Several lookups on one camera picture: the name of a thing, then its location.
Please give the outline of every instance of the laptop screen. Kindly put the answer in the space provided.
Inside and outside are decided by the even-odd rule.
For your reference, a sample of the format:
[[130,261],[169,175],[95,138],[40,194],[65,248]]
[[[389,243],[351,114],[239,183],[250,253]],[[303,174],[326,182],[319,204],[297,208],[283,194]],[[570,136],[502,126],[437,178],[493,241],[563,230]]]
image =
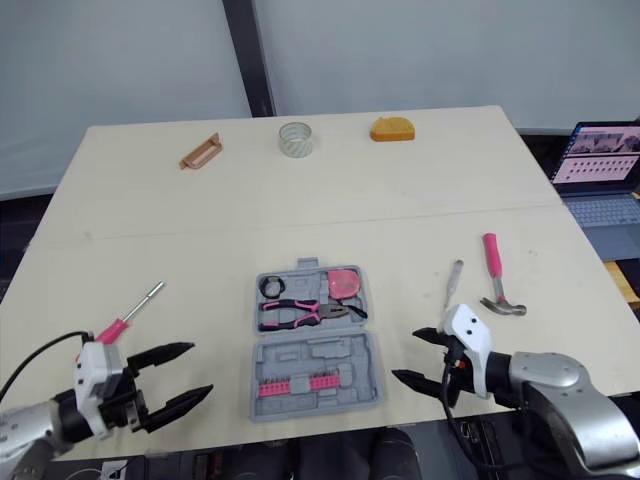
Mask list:
[[579,123],[551,175],[558,191],[633,190],[640,182],[640,124]]

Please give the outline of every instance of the claw hammer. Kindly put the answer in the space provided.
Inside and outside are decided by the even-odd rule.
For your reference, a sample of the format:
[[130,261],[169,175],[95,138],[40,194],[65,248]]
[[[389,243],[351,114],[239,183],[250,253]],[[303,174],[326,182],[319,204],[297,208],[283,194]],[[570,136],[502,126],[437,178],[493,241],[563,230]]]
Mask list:
[[485,233],[482,236],[484,249],[487,255],[487,265],[489,273],[493,280],[493,288],[496,292],[496,301],[492,302],[487,297],[480,300],[485,307],[500,315],[525,315],[527,307],[524,305],[511,305],[504,296],[504,287],[502,286],[502,261],[500,260],[500,252],[498,251],[498,239],[495,233]]

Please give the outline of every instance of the white table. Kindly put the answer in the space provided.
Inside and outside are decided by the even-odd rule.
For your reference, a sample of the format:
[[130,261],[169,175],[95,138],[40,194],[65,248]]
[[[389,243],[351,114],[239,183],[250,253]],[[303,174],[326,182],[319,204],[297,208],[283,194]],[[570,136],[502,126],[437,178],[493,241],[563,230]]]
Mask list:
[[[640,389],[640,329],[578,225],[497,107],[402,112],[414,142],[378,144],[379,114],[303,117],[314,153],[284,157],[285,118],[96,127],[89,130],[0,305],[0,378],[38,345],[98,331],[156,281],[167,288],[119,342],[121,353],[179,340],[197,347],[139,385],[151,408],[214,383],[205,402],[152,435],[120,431],[67,458],[246,443],[443,418],[440,404],[401,385],[394,368],[437,378],[441,350],[411,336],[438,323],[452,262],[465,261],[454,301],[487,322],[496,349],[557,351],[589,369],[604,393]],[[213,131],[225,150],[199,171],[177,161]],[[529,308],[501,317],[481,235],[498,234],[507,297]],[[367,274],[385,401],[339,415],[249,420],[254,281],[318,256]],[[77,344],[38,359],[3,408],[71,386]],[[497,411],[463,395],[458,414]]]

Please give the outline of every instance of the tool case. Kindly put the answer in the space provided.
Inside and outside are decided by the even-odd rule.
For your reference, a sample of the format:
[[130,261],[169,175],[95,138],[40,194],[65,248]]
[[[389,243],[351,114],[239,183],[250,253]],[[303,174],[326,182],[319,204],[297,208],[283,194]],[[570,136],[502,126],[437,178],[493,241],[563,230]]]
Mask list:
[[266,277],[277,276],[284,281],[285,290],[278,300],[317,300],[320,304],[337,305],[329,297],[328,272],[339,269],[353,270],[360,277],[360,290],[355,297],[342,300],[342,304],[368,312],[366,281],[355,265],[319,267],[317,258],[302,258],[298,259],[296,270],[258,275],[255,329],[261,339],[253,353],[252,420],[340,413],[371,407],[383,400],[378,350],[371,333],[364,329],[367,318],[350,311],[315,326],[259,330],[262,323],[287,323],[305,315],[289,308],[262,311],[261,304],[274,301],[260,292]]

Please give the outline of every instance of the pink screwdriver handle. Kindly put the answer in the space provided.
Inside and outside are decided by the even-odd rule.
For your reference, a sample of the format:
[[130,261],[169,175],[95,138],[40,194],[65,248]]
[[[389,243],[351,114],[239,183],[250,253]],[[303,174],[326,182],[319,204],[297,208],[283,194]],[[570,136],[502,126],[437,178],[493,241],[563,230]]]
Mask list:
[[116,318],[116,320],[107,327],[98,337],[96,338],[96,342],[103,343],[104,345],[111,345],[115,343],[118,337],[124,332],[129,324]]
[[484,250],[487,254],[487,265],[489,273],[492,277],[502,276],[502,262],[500,261],[500,252],[498,252],[498,239],[495,233],[485,233],[482,236],[484,241]]

